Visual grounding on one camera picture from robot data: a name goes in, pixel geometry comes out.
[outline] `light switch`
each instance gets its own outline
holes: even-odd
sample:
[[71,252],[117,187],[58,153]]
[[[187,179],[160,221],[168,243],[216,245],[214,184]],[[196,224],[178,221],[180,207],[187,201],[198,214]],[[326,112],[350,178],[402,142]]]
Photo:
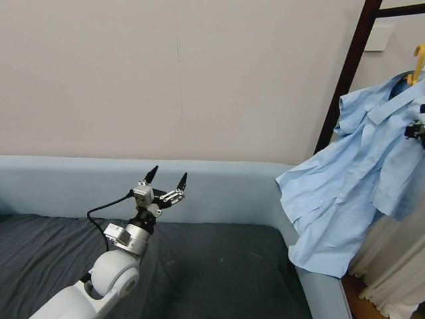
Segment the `light switch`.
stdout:
[[384,51],[393,30],[394,25],[375,23],[367,41],[365,51]]

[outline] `wooden floor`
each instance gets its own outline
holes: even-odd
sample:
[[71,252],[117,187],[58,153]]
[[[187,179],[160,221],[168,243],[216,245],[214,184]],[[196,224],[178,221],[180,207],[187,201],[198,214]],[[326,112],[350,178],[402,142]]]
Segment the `wooden floor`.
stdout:
[[[358,295],[366,287],[360,278],[345,276],[342,282],[353,319],[386,319],[372,303],[366,299],[359,299]],[[411,319],[425,318],[419,314],[414,314]]]

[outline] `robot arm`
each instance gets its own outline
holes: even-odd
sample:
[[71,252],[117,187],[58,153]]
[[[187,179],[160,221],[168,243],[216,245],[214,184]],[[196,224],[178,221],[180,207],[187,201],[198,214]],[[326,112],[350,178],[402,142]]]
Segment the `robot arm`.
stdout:
[[137,214],[124,228],[109,224],[104,235],[118,248],[102,254],[92,269],[74,286],[62,289],[30,319],[94,319],[103,318],[129,294],[139,280],[139,265],[153,234],[156,218],[163,209],[180,202],[184,197],[187,173],[176,189],[165,192],[150,186],[158,166],[155,166],[139,185],[131,190]]

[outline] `black cable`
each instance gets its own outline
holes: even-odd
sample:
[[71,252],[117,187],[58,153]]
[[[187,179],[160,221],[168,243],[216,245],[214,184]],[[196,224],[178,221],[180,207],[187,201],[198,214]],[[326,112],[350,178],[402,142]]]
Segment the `black cable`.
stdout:
[[133,197],[133,191],[129,191],[126,196],[124,196],[124,197],[122,197],[120,199],[117,199],[116,201],[113,201],[112,203],[109,203],[109,204],[106,204],[106,205],[103,205],[103,206],[99,206],[97,208],[93,208],[92,210],[90,210],[90,211],[87,212],[87,219],[88,219],[88,221],[91,222],[99,230],[99,232],[102,234],[102,237],[103,237],[104,242],[105,242],[106,251],[109,251],[108,239],[106,238],[106,236],[104,234],[104,231],[101,228],[101,226],[99,224],[97,224],[97,222],[95,222],[93,218],[91,218],[90,214],[93,213],[94,211],[99,211],[99,210],[101,210],[103,208],[107,208],[109,206],[118,204],[118,203],[120,203],[120,202],[122,202],[122,201],[124,201],[124,200],[126,200],[127,198],[130,198],[130,197]]

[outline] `mattress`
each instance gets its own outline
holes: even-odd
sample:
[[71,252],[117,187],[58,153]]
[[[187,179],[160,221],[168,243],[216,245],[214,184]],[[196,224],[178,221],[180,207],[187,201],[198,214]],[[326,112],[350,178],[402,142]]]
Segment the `mattress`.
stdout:
[[[0,216],[0,243],[0,317],[10,319],[28,318],[104,252],[99,232],[83,218]],[[158,223],[140,274],[107,318],[311,318],[272,227]]]

